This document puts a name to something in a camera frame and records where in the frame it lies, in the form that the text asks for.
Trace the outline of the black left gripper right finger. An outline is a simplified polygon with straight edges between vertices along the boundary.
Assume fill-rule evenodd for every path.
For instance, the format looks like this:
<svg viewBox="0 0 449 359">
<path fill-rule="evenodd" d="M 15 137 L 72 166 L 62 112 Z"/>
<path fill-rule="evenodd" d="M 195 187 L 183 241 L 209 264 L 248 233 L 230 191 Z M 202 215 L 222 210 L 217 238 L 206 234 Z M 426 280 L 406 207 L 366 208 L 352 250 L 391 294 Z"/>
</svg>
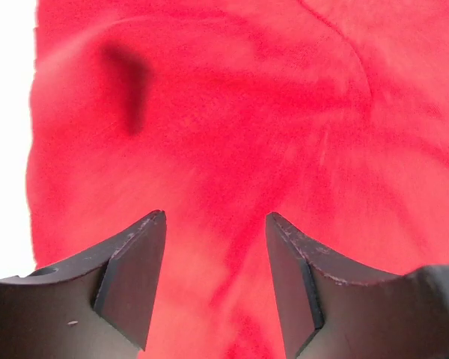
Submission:
<svg viewBox="0 0 449 359">
<path fill-rule="evenodd" d="M 449 265 L 363 265 L 276 212 L 266 241 L 288 358 L 449 358 Z"/>
</svg>

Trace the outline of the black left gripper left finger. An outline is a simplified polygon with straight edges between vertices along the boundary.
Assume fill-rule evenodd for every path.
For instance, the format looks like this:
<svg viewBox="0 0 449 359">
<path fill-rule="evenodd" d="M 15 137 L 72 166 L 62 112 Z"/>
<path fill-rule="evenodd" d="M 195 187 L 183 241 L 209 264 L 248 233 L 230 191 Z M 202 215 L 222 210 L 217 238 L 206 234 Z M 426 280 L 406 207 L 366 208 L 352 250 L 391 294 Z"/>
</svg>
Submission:
<svg viewBox="0 0 449 359">
<path fill-rule="evenodd" d="M 26 277 L 0 280 L 0 358 L 136 358 L 147 345 L 165 249 L 156 210 Z"/>
</svg>

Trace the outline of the dark red t shirt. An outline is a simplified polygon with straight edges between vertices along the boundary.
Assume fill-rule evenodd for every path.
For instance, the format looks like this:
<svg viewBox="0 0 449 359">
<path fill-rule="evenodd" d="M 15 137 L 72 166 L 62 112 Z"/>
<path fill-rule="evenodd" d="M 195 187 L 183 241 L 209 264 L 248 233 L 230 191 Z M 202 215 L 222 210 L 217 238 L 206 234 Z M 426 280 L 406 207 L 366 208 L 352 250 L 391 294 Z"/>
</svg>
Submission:
<svg viewBox="0 0 449 359">
<path fill-rule="evenodd" d="M 27 190 L 46 266 L 152 210 L 143 358 L 282 358 L 279 212 L 386 271 L 449 263 L 449 1 L 40 1 Z"/>
</svg>

